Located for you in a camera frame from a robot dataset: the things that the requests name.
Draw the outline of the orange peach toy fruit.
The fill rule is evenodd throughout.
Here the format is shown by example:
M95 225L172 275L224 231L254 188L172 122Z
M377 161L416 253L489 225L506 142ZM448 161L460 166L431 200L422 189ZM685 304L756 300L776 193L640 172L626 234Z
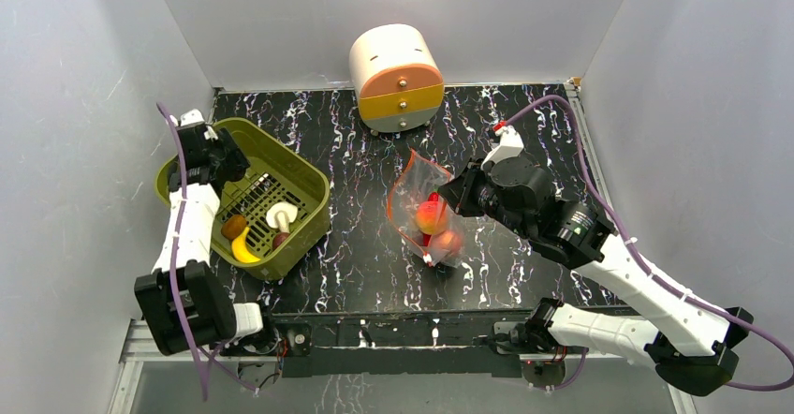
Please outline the orange peach toy fruit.
M424 201L416 210L414 220L422 234L436 235L448 228L447 208L444 202Z

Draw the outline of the clear zip bag orange zipper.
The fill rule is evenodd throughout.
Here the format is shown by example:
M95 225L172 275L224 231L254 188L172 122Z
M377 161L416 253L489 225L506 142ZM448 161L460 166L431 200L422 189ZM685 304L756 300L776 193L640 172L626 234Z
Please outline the clear zip bag orange zipper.
M441 197L448 170L411 152L387 197L387 218L410 252L429 267L457 268L463 259L463 221Z

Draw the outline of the brown toy kiwi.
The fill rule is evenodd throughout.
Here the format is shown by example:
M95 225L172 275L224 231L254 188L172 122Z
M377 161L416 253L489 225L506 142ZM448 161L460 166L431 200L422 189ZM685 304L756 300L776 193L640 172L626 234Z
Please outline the brown toy kiwi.
M247 220L242 214L234 214L222 225L221 234L230 242L240 237L247 227Z

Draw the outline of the yellow toy banana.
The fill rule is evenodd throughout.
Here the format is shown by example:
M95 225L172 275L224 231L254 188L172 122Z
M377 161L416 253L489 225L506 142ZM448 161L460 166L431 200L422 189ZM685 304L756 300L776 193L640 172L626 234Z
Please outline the yellow toy banana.
M253 254L247 245L247 237L250 232L249 227L245 227L243 231L231 241L232 255L235 260L244 264L254 264L261 261L261 258Z

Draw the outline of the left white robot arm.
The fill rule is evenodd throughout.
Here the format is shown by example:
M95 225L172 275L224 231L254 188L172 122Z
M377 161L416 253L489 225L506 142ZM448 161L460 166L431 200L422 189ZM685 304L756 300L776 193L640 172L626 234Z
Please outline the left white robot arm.
M257 303L233 303L209 268L213 225L226 184L250 167L230 133L195 112L173 120L178 154L167 169L167 236L134 294L158 350L165 356L243 339L257 354L275 350L278 327Z

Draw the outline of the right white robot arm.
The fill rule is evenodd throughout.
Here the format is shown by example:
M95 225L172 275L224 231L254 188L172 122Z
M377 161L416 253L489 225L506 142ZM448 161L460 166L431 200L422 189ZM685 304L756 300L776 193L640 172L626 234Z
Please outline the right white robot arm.
M585 311L544 298L524 323L498 323L483 343L506 354L583 347L653 368L669 385L705 396L733 378L734 352L752 317L690 298L655 267L641 269L609 219L556 195L551 176L522 156L473 159L441 185L455 214L487 216L527 241L542 258L607 288L632 318Z

